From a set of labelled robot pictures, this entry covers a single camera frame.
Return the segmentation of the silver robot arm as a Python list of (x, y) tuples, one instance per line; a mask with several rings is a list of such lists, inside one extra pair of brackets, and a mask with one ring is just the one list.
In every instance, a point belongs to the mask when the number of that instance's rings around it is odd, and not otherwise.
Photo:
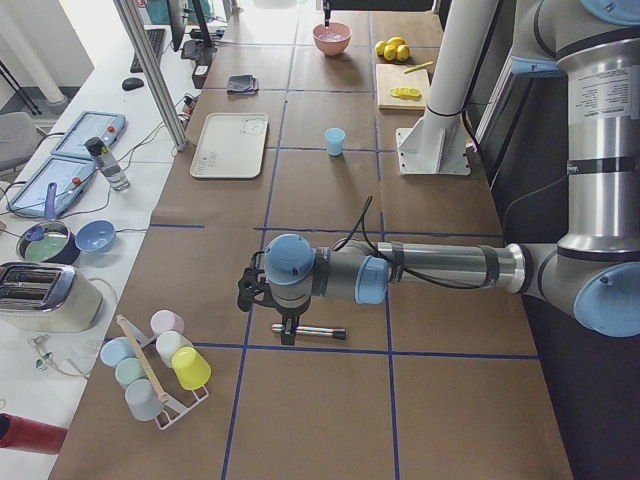
[(639, 332), (639, 5), (520, 1), (511, 70), (568, 79), (568, 230), (554, 244), (373, 243), (316, 248), (286, 234), (267, 246), (245, 300), (276, 309), (291, 345), (313, 297), (378, 304), (407, 277), (456, 290), (502, 288), (543, 299), (611, 337)]

